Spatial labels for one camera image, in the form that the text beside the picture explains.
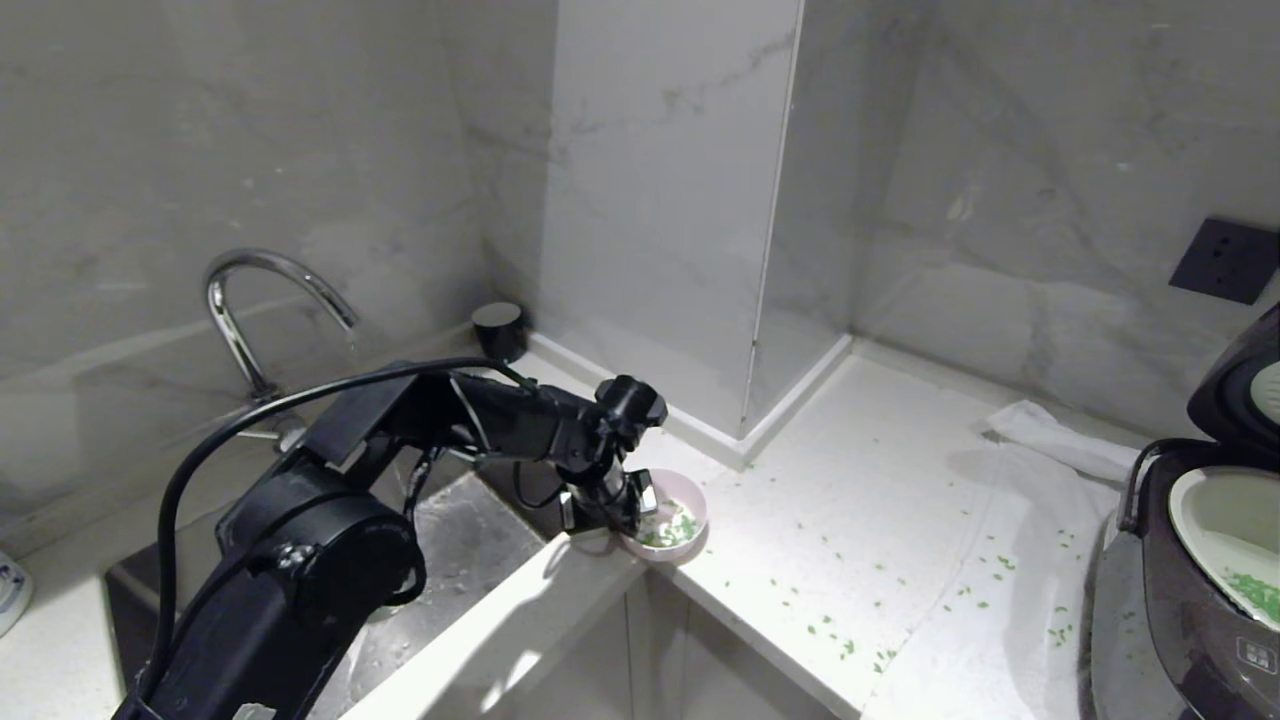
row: white countertop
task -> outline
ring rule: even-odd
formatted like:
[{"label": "white countertop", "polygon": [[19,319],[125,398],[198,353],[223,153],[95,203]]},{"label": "white countertop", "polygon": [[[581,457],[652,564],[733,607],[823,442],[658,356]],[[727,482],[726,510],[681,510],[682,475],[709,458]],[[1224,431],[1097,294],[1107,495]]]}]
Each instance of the white countertop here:
[{"label": "white countertop", "polygon": [[[589,391],[535,357],[517,369]],[[1060,702],[1068,682],[1074,688],[1084,569],[1117,492],[1044,465],[1036,480],[1062,483],[1074,498],[1062,506],[1055,496],[1050,511],[1034,483],[1010,482],[1009,451],[980,436],[980,420],[1019,397],[858,343],[744,473],[669,433],[649,433],[627,465],[671,468],[703,483],[712,518],[703,552],[659,570],[841,716],[922,716],[927,698],[952,685],[940,707],[954,708],[956,693],[975,680],[984,685],[978,692],[997,700],[988,701],[995,714],[979,703],[986,715],[974,717],[1043,716],[1042,705]],[[269,461],[259,447],[225,459],[243,464],[246,483]],[[243,489],[192,487],[188,518]],[[140,502],[22,560],[37,594],[0,638],[0,697],[9,707],[49,720],[114,711],[120,687],[99,578],[152,541],[156,506],[157,498]],[[1061,552],[1046,562],[1048,548]],[[1021,557],[1036,560],[1019,565]],[[488,707],[502,692],[536,682],[545,671],[538,660],[553,660],[564,638],[641,571],[628,555],[605,551],[604,538],[572,543],[561,536],[347,717],[410,719],[433,703],[431,716],[447,715],[445,705]],[[566,593],[567,585],[577,592]],[[1025,609],[1039,606],[1044,621],[1056,623],[1050,630],[1073,630],[1064,642],[1033,626],[1036,642],[1071,652],[1051,659],[1047,674],[1024,678],[1007,656],[1028,650],[1019,644],[1021,625],[1034,625]]]}]

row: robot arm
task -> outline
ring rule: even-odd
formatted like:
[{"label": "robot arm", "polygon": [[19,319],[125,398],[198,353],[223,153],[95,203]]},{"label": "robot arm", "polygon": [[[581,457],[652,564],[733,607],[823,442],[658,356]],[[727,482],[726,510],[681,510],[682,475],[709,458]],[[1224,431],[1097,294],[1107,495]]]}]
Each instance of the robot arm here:
[{"label": "robot arm", "polygon": [[549,461],[570,487],[567,530],[634,534],[655,503],[648,471],[621,462],[666,416],[627,375],[595,401],[453,372],[343,392],[221,519],[223,560],[182,615],[155,691],[115,719],[305,717],[369,615],[422,591],[412,521],[369,493],[402,448]]}]

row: black wall socket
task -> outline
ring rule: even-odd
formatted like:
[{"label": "black wall socket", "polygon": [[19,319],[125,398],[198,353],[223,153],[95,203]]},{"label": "black wall socket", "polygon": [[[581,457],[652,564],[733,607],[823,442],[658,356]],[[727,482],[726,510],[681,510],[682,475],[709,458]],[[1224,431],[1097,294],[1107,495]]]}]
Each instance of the black wall socket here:
[{"label": "black wall socket", "polygon": [[1280,233],[1210,218],[1169,284],[1253,305],[1280,266]]}]

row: chrome faucet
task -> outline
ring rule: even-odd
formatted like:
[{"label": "chrome faucet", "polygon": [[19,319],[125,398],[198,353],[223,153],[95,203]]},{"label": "chrome faucet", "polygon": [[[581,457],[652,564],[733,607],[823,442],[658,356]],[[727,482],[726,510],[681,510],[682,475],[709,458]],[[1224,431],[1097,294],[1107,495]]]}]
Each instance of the chrome faucet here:
[{"label": "chrome faucet", "polygon": [[[239,268],[260,268],[293,281],[307,295],[315,299],[344,331],[351,331],[360,322],[355,309],[324,278],[311,272],[306,265],[269,250],[242,247],[223,252],[205,270],[205,299],[209,302],[209,315],[218,332],[227,341],[236,364],[248,380],[252,405],[265,405],[282,396],[280,386],[266,379],[262,366],[250,350],[244,333],[241,332],[230,307],[227,306],[227,279]],[[276,450],[284,451],[306,430],[302,419],[292,413],[282,414],[273,424],[273,432],[244,432],[247,437],[264,437],[276,442]]]}]

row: sink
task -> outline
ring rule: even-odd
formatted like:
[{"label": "sink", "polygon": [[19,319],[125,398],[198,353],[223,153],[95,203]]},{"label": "sink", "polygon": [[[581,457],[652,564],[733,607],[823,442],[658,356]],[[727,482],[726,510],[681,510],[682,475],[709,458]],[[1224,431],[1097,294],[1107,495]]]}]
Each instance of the sink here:
[{"label": "sink", "polygon": [[[397,461],[374,495],[401,507],[411,462]],[[554,492],[554,470],[522,468],[531,501]],[[178,607],[186,607],[218,564],[214,527],[218,509],[178,532]],[[389,678],[413,655],[489,594],[561,532],[559,506],[529,510],[516,501],[512,465],[495,462],[480,473],[442,460],[415,511],[419,546],[426,557],[426,589],[413,602],[374,614],[320,693],[310,719],[335,720]],[[159,605],[157,552],[152,544],[113,565],[105,575],[116,657],[125,687],[142,669],[155,637]]]}]

